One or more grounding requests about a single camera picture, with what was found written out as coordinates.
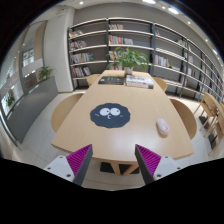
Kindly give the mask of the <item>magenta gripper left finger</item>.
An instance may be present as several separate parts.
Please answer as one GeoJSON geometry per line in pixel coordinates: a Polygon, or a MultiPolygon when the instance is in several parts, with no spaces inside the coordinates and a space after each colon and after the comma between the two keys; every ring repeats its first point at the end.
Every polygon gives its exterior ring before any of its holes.
{"type": "Polygon", "coordinates": [[[84,181],[92,155],[92,145],[87,145],[66,157],[74,174],[73,182],[78,186],[81,186],[84,181]]]}

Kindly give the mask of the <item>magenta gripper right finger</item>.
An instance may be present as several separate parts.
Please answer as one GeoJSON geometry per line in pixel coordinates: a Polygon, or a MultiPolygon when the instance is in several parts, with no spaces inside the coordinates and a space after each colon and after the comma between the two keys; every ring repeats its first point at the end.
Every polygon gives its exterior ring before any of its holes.
{"type": "Polygon", "coordinates": [[[161,156],[138,144],[135,145],[135,156],[137,158],[144,183],[152,183],[154,181],[153,175],[161,160],[161,156]]]}

